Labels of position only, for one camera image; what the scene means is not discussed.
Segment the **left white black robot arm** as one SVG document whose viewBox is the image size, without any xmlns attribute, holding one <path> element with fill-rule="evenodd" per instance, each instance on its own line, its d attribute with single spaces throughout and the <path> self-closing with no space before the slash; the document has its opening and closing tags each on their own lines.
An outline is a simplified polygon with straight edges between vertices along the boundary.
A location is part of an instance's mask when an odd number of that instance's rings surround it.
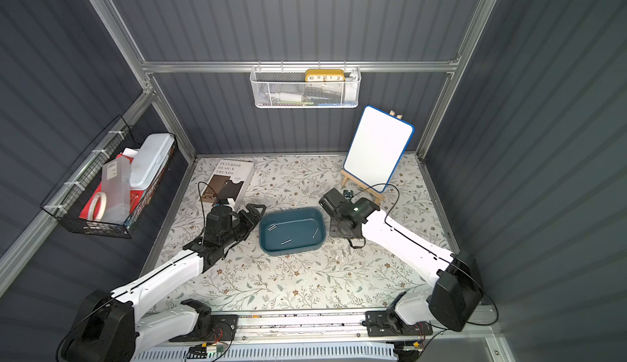
<svg viewBox="0 0 627 362">
<path fill-rule="evenodd" d="M 199 236 L 160 267 L 110 292 L 96 290 L 81 303 L 68 334 L 60 341 L 58 361 L 130 361 L 166 341 L 217 340 L 231 323 L 217 324 L 212 309 L 188 298 L 172 312 L 150 315 L 149 309 L 186 282 L 224 259 L 245 241 L 264 218 L 265 205 L 234 211 L 214 205 Z"/>
</svg>

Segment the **teal plastic storage tray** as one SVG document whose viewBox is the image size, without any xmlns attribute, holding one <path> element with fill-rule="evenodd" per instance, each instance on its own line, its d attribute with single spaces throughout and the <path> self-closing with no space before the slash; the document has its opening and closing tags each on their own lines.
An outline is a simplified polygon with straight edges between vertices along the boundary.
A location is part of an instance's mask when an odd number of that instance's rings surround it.
<svg viewBox="0 0 627 362">
<path fill-rule="evenodd" d="M 273 231 L 269 226 L 275 224 Z M 292 242 L 281 245 L 292 239 Z M 268 213 L 259 223 L 259 244 L 270 256 L 299 254 L 319 249 L 327 239 L 327 228 L 320 210 L 305 207 Z"/>
</svg>

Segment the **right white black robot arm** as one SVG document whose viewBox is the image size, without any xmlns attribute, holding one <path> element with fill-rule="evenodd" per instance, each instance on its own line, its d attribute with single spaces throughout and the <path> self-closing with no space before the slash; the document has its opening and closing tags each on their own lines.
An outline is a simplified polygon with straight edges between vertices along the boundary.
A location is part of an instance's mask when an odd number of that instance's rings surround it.
<svg viewBox="0 0 627 362">
<path fill-rule="evenodd" d="M 483 286 L 472 254 L 430 243 L 366 198 L 352 200 L 333 188 L 319 204 L 346 239 L 357 237 L 378 244 L 426 283 L 422 290 L 404 290 L 393 300 L 381 329 L 399 334 L 404 327 L 436 320 L 445 330 L 460 332 L 467 324 L 492 326 L 499 321 L 499 309 Z"/>
</svg>

